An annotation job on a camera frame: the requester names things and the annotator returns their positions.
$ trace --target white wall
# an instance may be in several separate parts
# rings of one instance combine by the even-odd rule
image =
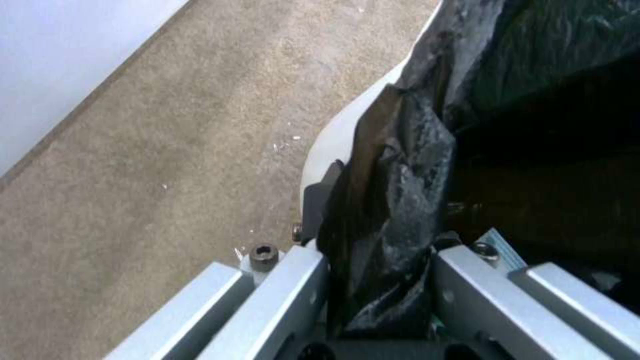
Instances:
[[[0,0],[0,176],[188,0]]]

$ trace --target garbage bag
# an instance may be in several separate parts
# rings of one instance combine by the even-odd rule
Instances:
[[[639,65],[640,2],[444,0],[326,204],[329,334],[427,336],[445,230],[471,243],[496,227],[527,262],[613,273],[628,295]]]

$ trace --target white speck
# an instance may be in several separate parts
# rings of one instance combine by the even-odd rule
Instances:
[[[242,252],[234,247],[234,251],[236,252],[236,256],[238,257],[238,261],[242,261]]]

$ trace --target beige carpet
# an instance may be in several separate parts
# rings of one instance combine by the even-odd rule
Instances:
[[[316,135],[434,5],[193,0],[0,190],[0,359],[104,356],[211,261],[290,246]]]

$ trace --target bolt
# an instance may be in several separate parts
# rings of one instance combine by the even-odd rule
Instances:
[[[487,243],[474,243],[471,245],[471,250],[489,264],[494,264],[500,260],[500,253],[498,250]]]
[[[262,243],[253,247],[249,260],[251,268],[258,272],[269,272],[278,264],[280,251],[272,244]]]
[[[299,243],[302,241],[302,224],[301,223],[295,222],[291,226],[291,240],[294,243]]]

